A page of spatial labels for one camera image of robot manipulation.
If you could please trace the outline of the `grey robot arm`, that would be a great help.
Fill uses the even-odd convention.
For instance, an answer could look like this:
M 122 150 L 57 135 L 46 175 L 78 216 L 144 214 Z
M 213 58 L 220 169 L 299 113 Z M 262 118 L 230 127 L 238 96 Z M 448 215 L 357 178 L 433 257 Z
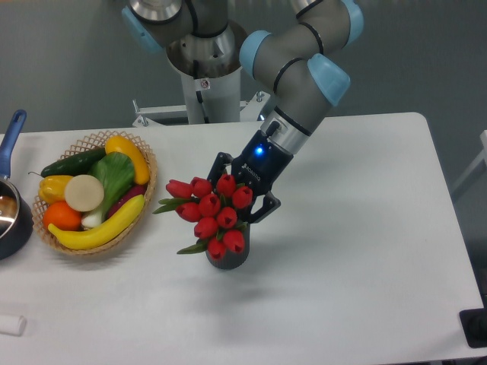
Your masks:
M 364 27 L 353 1 L 294 1 L 297 24 L 280 35 L 246 33 L 228 16 L 226 1 L 130 1 L 122 11 L 132 36 L 149 52 L 164 50 L 180 74 L 192 124 L 240 120 L 240 75 L 246 72 L 277 99 L 238 157 L 220 153 L 208 175 L 225 167 L 263 198 L 243 219 L 261 221 L 279 205 L 271 188 L 350 85 L 329 59 Z

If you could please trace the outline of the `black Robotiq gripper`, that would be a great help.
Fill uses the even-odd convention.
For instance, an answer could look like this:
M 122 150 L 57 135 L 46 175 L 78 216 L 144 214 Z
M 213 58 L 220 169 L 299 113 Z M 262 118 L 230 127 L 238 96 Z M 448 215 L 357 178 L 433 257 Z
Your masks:
M 218 152 L 207 180 L 217 183 L 226 168 L 231 166 L 231 174 L 237 183 L 248 186 L 254 196 L 264 195 L 261 208 L 251 213 L 247 221 L 257 224 L 281 206 L 281 201 L 270 190 L 293 157 L 258 130 L 239 156 L 233 158 L 229 153 Z

